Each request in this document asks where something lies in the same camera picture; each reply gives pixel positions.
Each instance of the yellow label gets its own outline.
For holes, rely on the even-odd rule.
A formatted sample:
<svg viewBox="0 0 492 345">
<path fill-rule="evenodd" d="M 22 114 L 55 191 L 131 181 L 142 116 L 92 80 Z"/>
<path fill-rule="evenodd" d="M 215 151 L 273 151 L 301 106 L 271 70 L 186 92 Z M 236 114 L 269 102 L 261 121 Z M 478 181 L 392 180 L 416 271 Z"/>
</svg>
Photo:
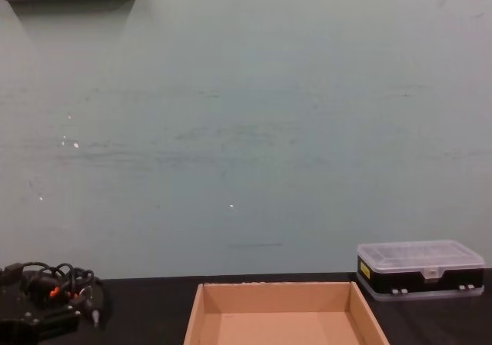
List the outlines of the yellow label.
<svg viewBox="0 0 492 345">
<path fill-rule="evenodd" d="M 361 271 L 366 275 L 368 279 L 371 279 L 371 270 L 367 268 L 364 262 L 361 260 Z"/>
</svg>

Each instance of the table surface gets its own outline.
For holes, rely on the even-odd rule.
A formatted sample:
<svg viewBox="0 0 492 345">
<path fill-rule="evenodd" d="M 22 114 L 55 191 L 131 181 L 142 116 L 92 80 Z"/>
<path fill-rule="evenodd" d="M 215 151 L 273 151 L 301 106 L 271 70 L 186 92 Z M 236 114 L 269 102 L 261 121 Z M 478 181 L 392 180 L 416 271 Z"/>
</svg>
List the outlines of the table surface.
<svg viewBox="0 0 492 345">
<path fill-rule="evenodd" d="M 491 345 L 492 270 L 485 277 L 480 297 L 384 303 L 362 292 L 391 345 Z M 349 280 L 355 280 L 353 273 L 107 280 L 113 310 L 106 328 L 81 323 L 77 333 L 42 345 L 182 345 L 195 291 L 204 282 Z"/>
</svg>

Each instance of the box latch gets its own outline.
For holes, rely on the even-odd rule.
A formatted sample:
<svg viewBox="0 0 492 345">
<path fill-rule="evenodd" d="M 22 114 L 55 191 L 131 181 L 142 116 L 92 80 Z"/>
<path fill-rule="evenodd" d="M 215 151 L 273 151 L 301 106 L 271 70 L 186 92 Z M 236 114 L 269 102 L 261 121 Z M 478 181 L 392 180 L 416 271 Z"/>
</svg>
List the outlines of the box latch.
<svg viewBox="0 0 492 345">
<path fill-rule="evenodd" d="M 439 281 L 441 272 L 438 267 L 425 267 L 422 271 L 425 282 Z"/>
</svg>

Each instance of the light green wall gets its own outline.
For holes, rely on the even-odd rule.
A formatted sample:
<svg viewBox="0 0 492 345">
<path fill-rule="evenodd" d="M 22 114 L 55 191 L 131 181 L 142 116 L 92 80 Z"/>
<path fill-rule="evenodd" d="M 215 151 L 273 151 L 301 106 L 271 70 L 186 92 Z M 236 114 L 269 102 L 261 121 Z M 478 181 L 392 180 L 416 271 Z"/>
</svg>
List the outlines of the light green wall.
<svg viewBox="0 0 492 345">
<path fill-rule="evenodd" d="M 359 243 L 439 238 L 492 260 L 491 7 L 0 2 L 0 265 L 353 270 Z"/>
</svg>

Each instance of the box compartment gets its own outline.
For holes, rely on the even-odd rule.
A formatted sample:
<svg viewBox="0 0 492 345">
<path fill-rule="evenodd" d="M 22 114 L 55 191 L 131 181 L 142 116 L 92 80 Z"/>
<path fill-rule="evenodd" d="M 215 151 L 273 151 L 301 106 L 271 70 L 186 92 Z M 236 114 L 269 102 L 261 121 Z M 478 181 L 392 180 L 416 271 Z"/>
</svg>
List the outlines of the box compartment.
<svg viewBox="0 0 492 345">
<path fill-rule="evenodd" d="M 184 345 L 388 345 L 356 283 L 204 284 Z"/>
</svg>

